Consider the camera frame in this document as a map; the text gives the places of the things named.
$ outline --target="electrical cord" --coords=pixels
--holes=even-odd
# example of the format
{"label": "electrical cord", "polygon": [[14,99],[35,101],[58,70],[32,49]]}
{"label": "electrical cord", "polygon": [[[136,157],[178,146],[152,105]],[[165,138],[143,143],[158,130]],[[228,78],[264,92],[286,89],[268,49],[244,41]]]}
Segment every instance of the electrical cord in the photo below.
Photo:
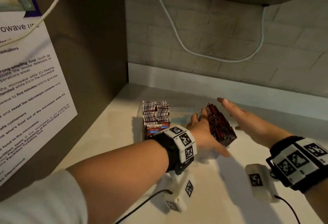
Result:
{"label": "electrical cord", "polygon": [[10,40],[8,42],[4,42],[4,43],[0,44],[0,48],[2,48],[4,46],[7,46],[7,45],[10,45],[10,44],[12,44],[14,42],[17,42],[19,40],[22,40],[25,37],[27,37],[28,35],[30,35],[43,22],[43,20],[51,13],[51,11],[55,8],[55,6],[57,5],[58,2],[59,2],[59,0],[54,0],[53,1],[53,3],[51,4],[51,6],[49,7],[49,9],[42,15],[42,17],[39,20],[39,22],[34,24],[33,28],[31,28],[30,31],[28,31],[26,34],[24,34],[23,36],[21,36],[19,38],[16,38],[16,39],[13,39],[13,40]]}
{"label": "electrical cord", "polygon": [[297,214],[296,214],[295,210],[293,209],[293,207],[285,199],[281,198],[280,196],[274,195],[274,197],[277,198],[277,199],[280,199],[280,200],[284,201],[290,207],[290,209],[293,211],[293,213],[294,213],[294,215],[296,217],[297,223],[298,224],[301,224],[301,222],[299,221],[299,219],[297,217]]}
{"label": "electrical cord", "polygon": [[183,42],[182,42],[182,40],[181,40],[179,34],[178,34],[178,31],[177,31],[176,28],[175,28],[175,25],[174,25],[174,23],[173,23],[173,20],[172,20],[172,18],[171,18],[171,16],[170,16],[169,12],[167,11],[167,9],[166,9],[166,7],[165,7],[163,1],[162,1],[162,0],[159,0],[159,2],[161,3],[161,5],[162,5],[162,7],[163,7],[163,9],[164,9],[164,11],[165,11],[167,17],[169,18],[169,21],[171,22],[171,25],[172,25],[173,30],[174,30],[174,32],[175,32],[175,35],[176,35],[176,37],[178,38],[178,40],[179,40],[181,46],[183,47],[183,49],[185,49],[186,52],[189,52],[190,54],[193,54],[193,55],[196,55],[196,56],[201,56],[201,57],[206,57],[206,58],[208,58],[208,59],[213,59],[213,60],[222,61],[222,62],[237,63],[237,62],[245,61],[245,60],[251,58],[252,56],[254,56],[254,55],[255,55],[255,54],[261,49],[261,47],[262,47],[262,45],[263,45],[263,42],[264,42],[264,16],[265,16],[266,8],[267,8],[266,6],[263,8],[262,18],[261,18],[261,41],[260,41],[260,43],[258,44],[258,47],[256,48],[256,50],[255,50],[251,55],[249,55],[249,56],[247,56],[247,57],[245,57],[245,58],[243,58],[243,59],[238,59],[238,60],[227,60],[227,59],[223,59],[223,58],[219,58],[219,57],[215,57],[215,56],[208,56],[208,55],[204,55],[204,54],[199,54],[199,53],[196,53],[196,52],[192,52],[192,51],[190,51],[188,48],[186,48],[185,45],[183,44]]}
{"label": "electrical cord", "polygon": [[126,216],[124,216],[122,219],[120,219],[118,222],[116,222],[115,224],[119,224],[121,223],[123,220],[125,220],[126,218],[128,218],[131,214],[133,214],[134,212],[136,212],[138,209],[140,209],[145,203],[147,203],[150,199],[152,199],[153,197],[157,196],[159,193],[162,192],[166,192],[169,193],[170,195],[173,194],[172,191],[170,190],[160,190],[158,192],[156,192],[155,194],[153,194],[151,197],[149,197],[146,201],[144,201],[142,204],[140,204],[138,207],[136,207],[134,210],[132,210],[130,213],[128,213]]}

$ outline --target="stack of packets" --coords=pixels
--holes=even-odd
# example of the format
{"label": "stack of packets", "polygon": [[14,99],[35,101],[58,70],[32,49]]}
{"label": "stack of packets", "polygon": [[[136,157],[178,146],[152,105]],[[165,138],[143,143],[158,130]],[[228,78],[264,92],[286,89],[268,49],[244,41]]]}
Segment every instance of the stack of packets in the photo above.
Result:
{"label": "stack of packets", "polygon": [[223,146],[229,146],[237,138],[233,128],[215,105],[208,104],[206,111],[211,134]]}
{"label": "stack of packets", "polygon": [[170,127],[170,109],[166,101],[143,101],[145,138]]}

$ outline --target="hand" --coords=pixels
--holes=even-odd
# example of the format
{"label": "hand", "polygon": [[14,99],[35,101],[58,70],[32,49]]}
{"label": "hand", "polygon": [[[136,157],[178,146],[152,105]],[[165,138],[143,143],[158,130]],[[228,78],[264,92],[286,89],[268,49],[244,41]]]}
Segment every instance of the hand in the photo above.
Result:
{"label": "hand", "polygon": [[266,122],[255,114],[240,109],[227,99],[218,98],[217,100],[239,124],[236,130],[244,131],[260,145],[270,149],[275,143],[292,136],[290,132]]}
{"label": "hand", "polygon": [[227,149],[211,135],[205,108],[202,108],[200,121],[198,121],[197,114],[191,116],[191,122],[187,125],[187,128],[195,138],[197,148],[213,149],[224,157],[230,156]]}

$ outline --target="tiled wall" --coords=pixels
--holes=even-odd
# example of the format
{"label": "tiled wall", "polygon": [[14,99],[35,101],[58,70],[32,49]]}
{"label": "tiled wall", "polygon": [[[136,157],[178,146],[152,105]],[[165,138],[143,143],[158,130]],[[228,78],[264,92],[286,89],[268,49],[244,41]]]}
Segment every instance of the tiled wall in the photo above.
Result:
{"label": "tiled wall", "polygon": [[[229,59],[252,53],[262,7],[222,0],[163,0],[187,48]],[[249,61],[185,52],[158,0],[126,0],[128,60],[328,97],[328,0],[270,6],[265,43]]]}

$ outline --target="white countertop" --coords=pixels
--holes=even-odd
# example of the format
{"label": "white countertop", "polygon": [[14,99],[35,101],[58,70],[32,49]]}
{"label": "white countertop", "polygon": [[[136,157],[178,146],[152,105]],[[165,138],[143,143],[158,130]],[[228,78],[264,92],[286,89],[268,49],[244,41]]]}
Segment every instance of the white countertop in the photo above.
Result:
{"label": "white countertop", "polygon": [[[215,99],[128,84],[61,161],[55,171],[67,168],[88,157],[139,142],[141,124],[137,113],[140,103],[142,100],[157,99],[166,100],[170,108],[171,106],[195,108],[198,112],[208,102],[216,104]],[[235,121],[219,104],[216,105],[228,117],[232,127],[235,127]],[[326,140],[324,134],[312,133],[318,130],[316,127],[327,124],[323,121],[316,122],[310,118],[254,107],[243,106],[243,108],[251,110],[291,132],[299,131],[295,133],[297,135],[308,135]],[[291,120],[298,126],[291,126]],[[266,148],[254,143],[244,132],[236,131],[236,134],[238,139],[229,147],[232,157],[218,157],[194,162],[190,166],[189,170],[195,175],[196,186],[191,203],[185,213],[169,211],[162,196],[157,196],[128,217],[124,223],[297,223],[292,211],[284,202],[269,204],[260,202],[252,196],[244,167],[252,163],[266,164],[265,159],[270,153]],[[150,194],[165,188],[167,181],[167,177],[163,177],[161,182],[154,185],[129,211],[138,206]],[[285,188],[280,182],[276,182],[275,185],[279,195],[291,204],[302,223],[322,223],[301,193]]]}

